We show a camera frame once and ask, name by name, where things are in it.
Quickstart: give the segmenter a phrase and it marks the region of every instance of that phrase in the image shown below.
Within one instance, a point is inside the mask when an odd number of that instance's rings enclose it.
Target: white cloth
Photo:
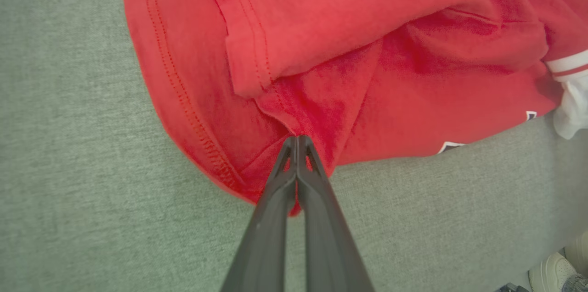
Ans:
[[[588,129],[588,50],[545,62],[565,92],[553,124],[557,133],[571,139],[580,129]]]

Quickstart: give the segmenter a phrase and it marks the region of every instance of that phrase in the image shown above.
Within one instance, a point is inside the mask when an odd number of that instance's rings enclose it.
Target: white stripe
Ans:
[[[552,73],[565,72],[566,70],[588,64],[588,50],[545,63],[548,65]]]
[[[588,77],[588,69],[582,70],[581,72],[569,74],[566,76],[554,76],[553,79],[558,82],[565,82],[569,80],[576,80],[579,77]]]

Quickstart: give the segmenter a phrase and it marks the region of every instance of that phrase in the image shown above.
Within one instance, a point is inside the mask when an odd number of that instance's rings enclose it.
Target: red fabric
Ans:
[[[586,1],[124,7],[166,131],[219,187],[256,202],[289,135],[310,135],[330,174],[338,164],[430,156],[549,112],[561,88],[542,59],[588,49]]]

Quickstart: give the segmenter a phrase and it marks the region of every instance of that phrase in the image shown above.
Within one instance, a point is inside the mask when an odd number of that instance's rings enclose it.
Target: shoe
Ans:
[[[565,258],[578,273],[588,277],[588,231],[565,248]]]
[[[561,292],[565,281],[575,274],[571,263],[556,253],[529,271],[529,282],[533,292]]]

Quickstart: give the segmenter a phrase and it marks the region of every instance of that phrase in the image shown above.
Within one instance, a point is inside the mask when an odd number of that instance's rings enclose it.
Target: red t-shirt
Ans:
[[[256,202],[290,135],[309,135],[330,174],[431,156],[553,110],[562,89],[543,61],[588,49],[587,1],[124,7],[166,131],[219,187]]]

